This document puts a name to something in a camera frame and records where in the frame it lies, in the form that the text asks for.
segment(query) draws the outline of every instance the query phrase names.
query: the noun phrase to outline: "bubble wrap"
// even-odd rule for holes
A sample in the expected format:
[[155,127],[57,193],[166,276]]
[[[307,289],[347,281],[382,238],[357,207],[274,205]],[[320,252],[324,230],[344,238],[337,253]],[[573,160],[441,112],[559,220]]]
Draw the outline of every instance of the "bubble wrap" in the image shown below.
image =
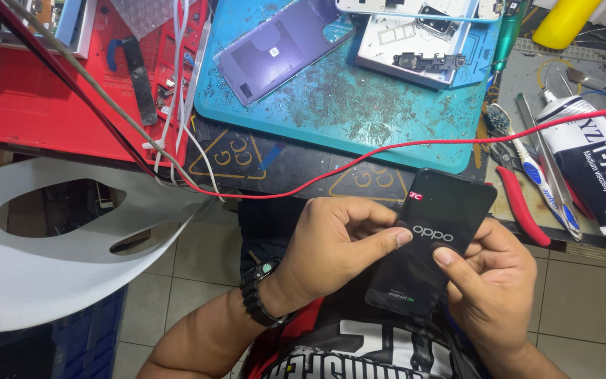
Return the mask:
[[170,0],[111,0],[137,40],[173,17]]

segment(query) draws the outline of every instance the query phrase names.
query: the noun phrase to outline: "fingernail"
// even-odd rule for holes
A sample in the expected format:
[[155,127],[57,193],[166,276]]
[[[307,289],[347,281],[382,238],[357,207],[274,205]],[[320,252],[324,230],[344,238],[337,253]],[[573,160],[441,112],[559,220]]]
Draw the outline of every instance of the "fingernail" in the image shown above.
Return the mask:
[[452,262],[452,255],[450,254],[450,250],[445,247],[439,247],[433,251],[433,259],[444,266],[448,266]]
[[401,231],[397,234],[397,246],[401,247],[413,240],[413,235],[410,231]]

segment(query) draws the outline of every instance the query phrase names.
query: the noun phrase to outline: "wristwatch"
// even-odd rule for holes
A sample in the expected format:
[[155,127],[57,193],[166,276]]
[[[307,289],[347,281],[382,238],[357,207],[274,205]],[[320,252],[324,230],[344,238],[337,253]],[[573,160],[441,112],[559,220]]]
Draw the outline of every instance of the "wristwatch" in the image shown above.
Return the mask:
[[268,328],[290,322],[295,313],[286,314],[281,318],[273,317],[265,310],[258,297],[258,282],[275,271],[279,264],[279,258],[271,257],[270,261],[262,262],[247,271],[240,281],[242,303],[247,307],[247,313],[252,316],[254,321]]

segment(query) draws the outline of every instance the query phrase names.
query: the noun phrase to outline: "blue silicone repair mat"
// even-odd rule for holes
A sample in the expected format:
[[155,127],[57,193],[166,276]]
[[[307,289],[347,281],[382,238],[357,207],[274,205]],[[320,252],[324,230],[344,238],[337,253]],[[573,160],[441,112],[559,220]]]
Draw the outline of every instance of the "blue silicone repair mat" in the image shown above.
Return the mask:
[[[219,1],[195,95],[202,116],[356,154],[400,142],[474,136],[485,81],[434,91],[356,65],[363,25],[356,36],[278,89],[242,106],[216,68],[214,55],[288,3]],[[437,144],[376,157],[459,173],[470,151],[471,144]]]

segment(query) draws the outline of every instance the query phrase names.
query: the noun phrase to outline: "phone screen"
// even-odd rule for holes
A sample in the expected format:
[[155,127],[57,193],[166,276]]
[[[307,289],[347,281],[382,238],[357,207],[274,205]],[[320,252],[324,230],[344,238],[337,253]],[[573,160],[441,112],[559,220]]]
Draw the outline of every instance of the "phone screen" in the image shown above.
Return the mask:
[[464,254],[496,196],[491,185],[420,170],[397,223],[413,232],[413,241],[381,260],[366,302],[417,318],[431,313],[448,282],[433,251],[444,246]]

